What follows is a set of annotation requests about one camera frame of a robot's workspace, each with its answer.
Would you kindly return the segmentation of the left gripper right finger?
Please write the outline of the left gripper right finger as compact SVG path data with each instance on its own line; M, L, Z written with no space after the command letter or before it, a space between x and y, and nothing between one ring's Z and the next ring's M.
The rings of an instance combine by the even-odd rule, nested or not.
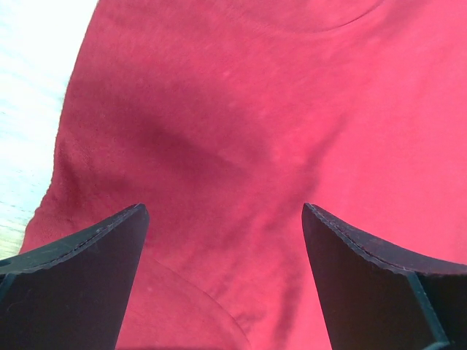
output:
M466 267L305 204L302 227L333 349L464 349Z

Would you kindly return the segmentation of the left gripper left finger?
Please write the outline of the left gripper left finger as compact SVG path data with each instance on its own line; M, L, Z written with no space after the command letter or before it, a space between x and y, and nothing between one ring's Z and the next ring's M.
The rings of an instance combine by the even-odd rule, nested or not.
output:
M115 349L149 226L143 204L1 261L2 349Z

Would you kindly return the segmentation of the red t-shirt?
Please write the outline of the red t-shirt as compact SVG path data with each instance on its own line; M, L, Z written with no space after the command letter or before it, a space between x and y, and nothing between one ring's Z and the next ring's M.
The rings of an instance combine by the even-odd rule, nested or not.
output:
M22 249L135 203L120 349L327 349L305 203L466 261L466 3L100 1Z

